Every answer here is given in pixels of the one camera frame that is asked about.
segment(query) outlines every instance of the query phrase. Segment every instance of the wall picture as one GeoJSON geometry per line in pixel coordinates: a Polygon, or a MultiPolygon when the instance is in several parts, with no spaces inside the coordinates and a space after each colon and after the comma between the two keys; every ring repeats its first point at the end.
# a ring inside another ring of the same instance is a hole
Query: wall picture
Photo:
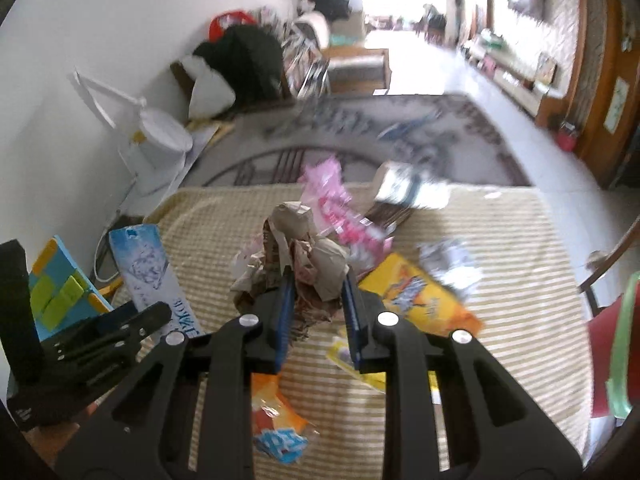
{"type": "Polygon", "coordinates": [[[538,68],[536,70],[536,81],[543,85],[551,85],[558,70],[558,62],[549,54],[543,52],[538,57],[538,68]]]}

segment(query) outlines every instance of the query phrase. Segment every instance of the white cable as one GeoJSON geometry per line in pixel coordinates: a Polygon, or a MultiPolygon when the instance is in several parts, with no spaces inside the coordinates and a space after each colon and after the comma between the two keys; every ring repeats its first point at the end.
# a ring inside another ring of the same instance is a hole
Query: white cable
{"type": "Polygon", "coordinates": [[[122,208],[122,204],[125,203],[125,200],[129,197],[129,193],[131,193],[131,190],[133,189],[133,187],[135,185],[136,185],[136,179],[134,178],[134,179],[132,179],[131,183],[129,184],[129,187],[127,188],[127,193],[126,193],[124,199],[122,200],[122,202],[120,202],[120,205],[116,209],[116,213],[112,217],[113,220],[110,221],[110,222],[107,222],[107,224],[105,225],[104,231],[102,231],[102,234],[100,235],[100,238],[98,238],[98,243],[95,245],[95,251],[94,251],[94,276],[95,276],[95,281],[97,281],[97,282],[100,282],[100,283],[112,282],[113,280],[115,280],[118,277],[118,275],[120,273],[119,270],[116,270],[116,272],[113,274],[113,276],[110,276],[107,279],[101,278],[98,275],[98,269],[97,269],[97,265],[98,265],[98,250],[100,249],[100,244],[102,243],[102,240],[104,240],[104,237],[109,232],[109,229],[111,228],[113,223],[120,216],[120,211],[121,211],[121,208],[122,208]]]}
{"type": "Polygon", "coordinates": [[[97,245],[95,246],[95,252],[94,252],[94,276],[95,276],[95,280],[100,283],[109,283],[115,280],[118,277],[118,274],[120,273],[119,270],[116,270],[114,275],[108,277],[107,279],[103,279],[100,276],[98,276],[98,269],[97,269],[98,250],[100,249],[100,244],[102,243],[102,240],[104,240],[104,237],[107,235],[108,232],[109,232],[109,228],[105,227],[104,231],[102,231],[102,234],[100,235],[97,245]]]}

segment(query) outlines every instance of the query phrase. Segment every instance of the black bag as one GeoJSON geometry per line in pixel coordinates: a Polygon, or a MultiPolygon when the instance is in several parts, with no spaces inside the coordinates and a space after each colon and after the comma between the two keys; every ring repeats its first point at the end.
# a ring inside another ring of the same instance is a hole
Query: black bag
{"type": "Polygon", "coordinates": [[[348,20],[351,16],[349,0],[311,0],[316,4],[318,12],[324,14],[329,23],[335,20],[348,20]]]}
{"type": "Polygon", "coordinates": [[[236,93],[237,105],[280,99],[282,48],[255,25],[232,25],[225,35],[205,41],[193,51],[220,72],[236,93]]]}

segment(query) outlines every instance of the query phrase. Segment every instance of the yellow snack package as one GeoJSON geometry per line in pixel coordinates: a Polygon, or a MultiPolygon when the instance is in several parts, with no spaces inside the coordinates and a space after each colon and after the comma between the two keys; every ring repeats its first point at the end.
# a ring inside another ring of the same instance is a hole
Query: yellow snack package
{"type": "Polygon", "coordinates": [[[382,297],[387,310],[411,321],[423,332],[448,336],[462,328],[473,336],[482,322],[423,270],[391,253],[359,284],[382,297]]]}
{"type": "MultiPolygon", "coordinates": [[[[347,342],[346,329],[342,327],[338,334],[334,337],[334,342],[328,349],[326,356],[338,368],[347,372],[351,377],[368,384],[372,388],[384,393],[386,390],[386,374],[378,372],[373,374],[361,374],[353,367],[351,354],[349,353],[349,343],[347,342]]],[[[429,385],[431,387],[431,399],[434,404],[440,404],[440,390],[438,388],[438,380],[436,373],[429,370],[429,385]]]]}

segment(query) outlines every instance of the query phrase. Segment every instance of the rug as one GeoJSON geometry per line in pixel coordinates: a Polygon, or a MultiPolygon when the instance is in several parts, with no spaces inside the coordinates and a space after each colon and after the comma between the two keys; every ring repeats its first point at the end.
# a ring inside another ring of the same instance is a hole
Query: rug
{"type": "Polygon", "coordinates": [[[184,186],[288,184],[335,155],[345,182],[370,182],[386,160],[464,184],[530,186],[491,121],[462,94],[332,95],[236,116],[184,186]]]}

